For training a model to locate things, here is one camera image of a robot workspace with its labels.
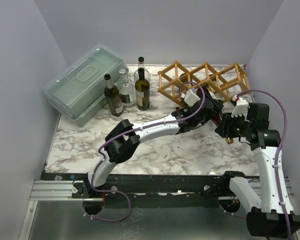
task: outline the plastic storage box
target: plastic storage box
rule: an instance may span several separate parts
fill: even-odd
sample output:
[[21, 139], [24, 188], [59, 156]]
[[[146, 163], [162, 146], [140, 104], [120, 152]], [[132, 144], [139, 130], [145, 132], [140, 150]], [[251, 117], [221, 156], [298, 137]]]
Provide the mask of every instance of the plastic storage box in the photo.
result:
[[107, 103], [104, 75], [110, 74], [115, 84], [119, 70], [126, 67], [121, 56], [99, 44], [43, 86], [43, 91], [52, 106], [82, 127]]

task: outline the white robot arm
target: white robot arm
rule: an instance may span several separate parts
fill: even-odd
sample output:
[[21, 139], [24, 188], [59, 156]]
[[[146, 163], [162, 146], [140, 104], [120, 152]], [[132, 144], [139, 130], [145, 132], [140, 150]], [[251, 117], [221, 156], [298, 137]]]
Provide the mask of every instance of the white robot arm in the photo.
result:
[[[235, 102], [233, 101], [234, 110], [224, 113], [221, 119], [223, 103], [214, 99], [206, 88], [204, 92], [203, 105], [200, 100], [194, 100], [193, 93], [187, 92], [188, 102], [192, 104], [188, 108], [177, 109], [169, 116], [149, 123], [131, 124], [127, 119], [121, 121], [105, 138], [108, 144], [102, 152], [104, 157], [101, 158], [94, 173], [88, 175], [90, 184], [95, 188], [104, 185], [114, 167], [130, 159], [139, 144], [161, 136], [189, 132], [197, 125], [204, 125], [212, 120], [217, 126], [215, 132], [221, 137], [227, 140], [245, 137], [250, 142], [250, 148], [256, 158], [261, 199], [250, 187], [244, 174], [230, 177], [227, 186], [238, 197], [247, 212], [247, 228], [250, 234], [261, 237], [286, 237], [287, 224], [284, 224], [285, 214], [282, 205], [285, 206], [291, 232], [294, 233], [300, 228], [300, 215], [294, 214], [288, 198], [281, 152], [277, 164], [275, 163], [281, 137], [278, 131], [269, 129], [269, 106], [263, 103], [247, 103], [243, 98], [237, 98]], [[202, 108], [195, 116], [183, 120], [197, 110], [199, 105]]]

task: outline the white marble surface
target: white marble surface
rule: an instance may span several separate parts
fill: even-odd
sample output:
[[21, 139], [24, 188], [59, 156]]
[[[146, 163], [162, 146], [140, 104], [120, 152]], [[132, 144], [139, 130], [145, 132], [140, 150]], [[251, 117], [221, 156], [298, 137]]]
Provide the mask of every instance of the white marble surface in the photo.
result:
[[[75, 126], [61, 115], [52, 148], [48, 157], [47, 173], [87, 173], [94, 169], [100, 159], [98, 148], [105, 142], [106, 135], [121, 121], [145, 123], [165, 117], [177, 105], [157, 92], [159, 77], [157, 72], [165, 66], [149, 66], [151, 73], [150, 108], [139, 111], [136, 105], [128, 107], [120, 117], [109, 113], [106, 105], [84, 127]], [[129, 66], [129, 75], [137, 66]], [[174, 70], [168, 72], [174, 77]], [[196, 74], [204, 79], [206, 74]], [[224, 75], [233, 79], [235, 73]], [[240, 92], [240, 88], [231, 93]], [[223, 112], [230, 112], [232, 106], [225, 104]], [[214, 132], [215, 126], [208, 122], [205, 126], [190, 132], [164, 136], [147, 141], [137, 148], [134, 156], [112, 171], [113, 174], [163, 174], [163, 175], [207, 175], [216, 172], [222, 175], [226, 170], [242, 171], [246, 175], [258, 175], [256, 160], [247, 144], [235, 140], [228, 145]]]

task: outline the clear glass bottle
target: clear glass bottle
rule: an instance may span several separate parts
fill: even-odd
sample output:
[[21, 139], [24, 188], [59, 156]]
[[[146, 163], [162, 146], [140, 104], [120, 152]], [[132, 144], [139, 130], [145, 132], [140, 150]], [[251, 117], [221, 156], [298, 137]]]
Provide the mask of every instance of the clear glass bottle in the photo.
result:
[[128, 78], [127, 70], [121, 68], [120, 73], [120, 96], [124, 106], [130, 107], [136, 101], [136, 93], [134, 83]]
[[110, 113], [115, 117], [119, 117], [124, 112], [119, 89], [117, 86], [113, 85], [110, 74], [104, 75], [104, 79], [106, 82], [104, 95], [109, 105]]
[[145, 111], [150, 107], [150, 83], [145, 79], [145, 69], [138, 69], [139, 79], [135, 82], [136, 106], [139, 110]]
[[[145, 67], [145, 58], [143, 56], [140, 56], [138, 58], [138, 62], [139, 62], [138, 69], [139, 68], [143, 68], [144, 69], [144, 78], [149, 82], [149, 84], [151, 84], [150, 72]], [[134, 79], [134, 83], [136, 83], [136, 81], [139, 79], [138, 70], [134, 72], [133, 79]]]

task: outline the gray wall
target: gray wall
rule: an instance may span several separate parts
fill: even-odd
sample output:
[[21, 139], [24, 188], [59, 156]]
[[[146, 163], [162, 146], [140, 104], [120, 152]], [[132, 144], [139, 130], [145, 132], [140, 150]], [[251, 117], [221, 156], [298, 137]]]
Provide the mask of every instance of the gray wall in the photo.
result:
[[[254, 52], [247, 72], [250, 85], [277, 96], [288, 117], [283, 146], [283, 170], [289, 176], [300, 213], [300, 0], [284, 0], [269, 29]], [[268, 97], [271, 126], [282, 131], [283, 115]]]
[[103, 43], [137, 63], [246, 64], [282, 0], [35, 0], [67, 63]]
[[41, 87], [65, 64], [32, 0], [0, 1], [0, 240], [18, 239], [58, 116]]

